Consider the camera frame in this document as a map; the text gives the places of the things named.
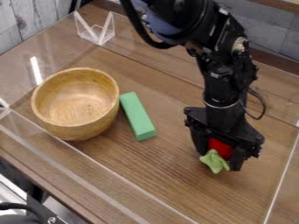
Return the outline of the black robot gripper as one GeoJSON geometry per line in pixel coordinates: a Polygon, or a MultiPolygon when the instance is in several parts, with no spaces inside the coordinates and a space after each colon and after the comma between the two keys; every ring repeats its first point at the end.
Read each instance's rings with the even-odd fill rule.
{"type": "Polygon", "coordinates": [[[191,131],[191,140],[202,156],[208,151],[208,139],[215,137],[232,147],[230,169],[239,172],[244,161],[258,158],[266,139],[250,125],[243,109],[228,112],[226,109],[186,107],[184,125],[191,131]]]}

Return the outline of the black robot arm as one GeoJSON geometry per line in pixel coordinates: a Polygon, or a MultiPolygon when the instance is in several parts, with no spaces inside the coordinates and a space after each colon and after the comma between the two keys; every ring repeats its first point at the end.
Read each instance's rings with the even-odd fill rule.
{"type": "Polygon", "coordinates": [[[258,80],[244,28],[215,0],[120,0],[135,31],[156,49],[183,46],[196,59],[204,81],[204,106],[187,107],[184,125],[200,161],[223,163],[231,172],[256,158],[266,141],[247,119],[258,80]]]}

